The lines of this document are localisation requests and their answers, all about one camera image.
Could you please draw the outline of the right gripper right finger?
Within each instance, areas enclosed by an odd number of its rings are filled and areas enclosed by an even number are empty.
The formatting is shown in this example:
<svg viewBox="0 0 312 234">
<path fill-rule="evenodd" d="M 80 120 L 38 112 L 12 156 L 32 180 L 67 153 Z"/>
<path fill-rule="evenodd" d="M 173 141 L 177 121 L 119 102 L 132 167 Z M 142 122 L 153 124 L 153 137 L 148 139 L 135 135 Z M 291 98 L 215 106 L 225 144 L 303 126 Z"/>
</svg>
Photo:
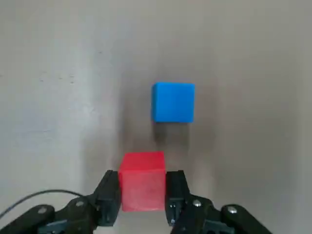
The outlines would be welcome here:
<svg viewBox="0 0 312 234">
<path fill-rule="evenodd" d="M 190 192 L 182 170 L 166 173 L 165 214 L 173 234 L 270 234 L 247 209 L 237 204 L 216 209 Z"/>
</svg>

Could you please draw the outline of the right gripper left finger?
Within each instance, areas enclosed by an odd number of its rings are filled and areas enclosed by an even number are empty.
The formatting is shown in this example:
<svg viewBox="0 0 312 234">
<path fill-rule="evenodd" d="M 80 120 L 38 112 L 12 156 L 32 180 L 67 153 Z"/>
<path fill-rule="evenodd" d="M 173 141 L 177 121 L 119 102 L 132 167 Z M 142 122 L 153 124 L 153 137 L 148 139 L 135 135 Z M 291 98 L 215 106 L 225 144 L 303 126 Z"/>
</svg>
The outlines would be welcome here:
<svg viewBox="0 0 312 234">
<path fill-rule="evenodd" d="M 90 195 L 76 198 L 60 210 L 40 204 L 4 226 L 2 234 L 92 234 L 97 227 L 112 227 L 121 207 L 118 173 L 107 170 Z"/>
</svg>

